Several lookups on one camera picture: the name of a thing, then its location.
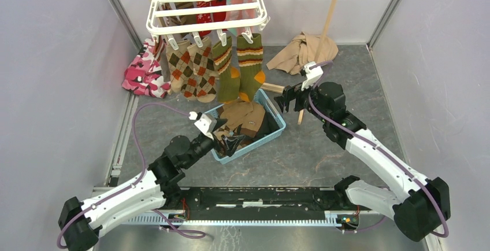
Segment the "green orange striped sock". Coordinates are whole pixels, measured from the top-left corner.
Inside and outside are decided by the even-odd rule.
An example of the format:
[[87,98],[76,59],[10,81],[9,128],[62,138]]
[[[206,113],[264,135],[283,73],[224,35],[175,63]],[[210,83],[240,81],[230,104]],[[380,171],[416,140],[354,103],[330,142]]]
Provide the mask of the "green orange striped sock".
[[229,103],[236,100],[240,89],[240,72],[231,65],[232,37],[227,36],[227,42],[223,45],[216,43],[213,48],[213,61],[219,76],[218,102]]
[[262,70],[263,45],[260,33],[252,34],[251,43],[243,35],[237,37],[237,59],[240,68],[239,97],[251,102],[266,78]]

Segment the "argyle patterned sock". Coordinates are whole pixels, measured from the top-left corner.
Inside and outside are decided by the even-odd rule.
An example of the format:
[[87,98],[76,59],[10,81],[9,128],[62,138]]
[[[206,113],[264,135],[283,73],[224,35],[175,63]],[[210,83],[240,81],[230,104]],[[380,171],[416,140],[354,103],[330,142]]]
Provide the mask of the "argyle patterned sock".
[[177,50],[169,46],[166,58],[170,70],[170,85],[173,93],[182,93],[190,101],[196,101],[197,82],[188,47],[191,42],[184,39],[177,43]]
[[196,81],[196,98],[199,102],[209,103],[217,95],[217,70],[213,60],[211,39],[202,38],[202,46],[197,44],[187,48],[193,66],[194,79]]

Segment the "white plastic clip hanger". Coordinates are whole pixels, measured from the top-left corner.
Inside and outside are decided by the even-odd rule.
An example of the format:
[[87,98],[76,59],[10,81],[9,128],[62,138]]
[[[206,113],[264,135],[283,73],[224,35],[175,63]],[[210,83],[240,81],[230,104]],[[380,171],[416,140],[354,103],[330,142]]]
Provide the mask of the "white plastic clip hanger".
[[[225,19],[210,23],[171,25],[173,17],[205,16],[215,13],[237,15],[242,13],[243,19]],[[227,42],[225,31],[237,29],[249,43],[253,41],[252,27],[263,31],[270,20],[264,0],[150,0],[150,8],[146,20],[146,29],[158,40],[164,37],[167,44],[177,49],[177,34],[191,34],[198,46],[202,45],[200,32],[215,31],[222,45]]]

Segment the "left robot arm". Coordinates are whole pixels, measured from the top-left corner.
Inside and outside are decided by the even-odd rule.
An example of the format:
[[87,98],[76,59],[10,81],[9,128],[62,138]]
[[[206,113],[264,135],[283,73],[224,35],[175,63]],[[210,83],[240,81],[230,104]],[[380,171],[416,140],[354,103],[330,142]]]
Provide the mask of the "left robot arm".
[[177,208],[181,203],[178,182],[189,169],[211,150],[234,154],[246,139],[244,134],[222,135],[215,131],[227,121],[200,113],[195,122],[199,134],[193,140],[186,136],[172,138],[164,152],[131,180],[96,197],[65,201],[58,225],[57,246],[67,250],[89,250],[100,237],[130,218],[165,206]]

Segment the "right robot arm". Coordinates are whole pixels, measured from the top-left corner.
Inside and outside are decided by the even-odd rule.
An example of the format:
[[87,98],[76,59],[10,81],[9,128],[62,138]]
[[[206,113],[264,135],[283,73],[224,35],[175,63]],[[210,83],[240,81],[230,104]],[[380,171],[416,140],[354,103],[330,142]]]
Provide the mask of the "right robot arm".
[[391,219],[410,240],[427,235],[447,238],[451,216],[450,191],[440,177],[429,179],[388,150],[365,123],[348,111],[340,84],[324,82],[303,88],[287,86],[274,98],[282,112],[294,101],[296,112],[305,110],[322,122],[333,143],[360,159],[388,187],[372,186],[349,176],[335,185],[334,203],[340,209],[363,206]]

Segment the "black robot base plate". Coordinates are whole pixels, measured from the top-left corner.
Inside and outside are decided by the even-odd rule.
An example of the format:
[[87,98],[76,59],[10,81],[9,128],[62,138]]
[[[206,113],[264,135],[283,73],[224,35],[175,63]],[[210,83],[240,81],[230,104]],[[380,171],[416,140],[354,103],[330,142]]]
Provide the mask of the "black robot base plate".
[[341,227],[370,210],[331,187],[183,187],[159,211],[177,225]]

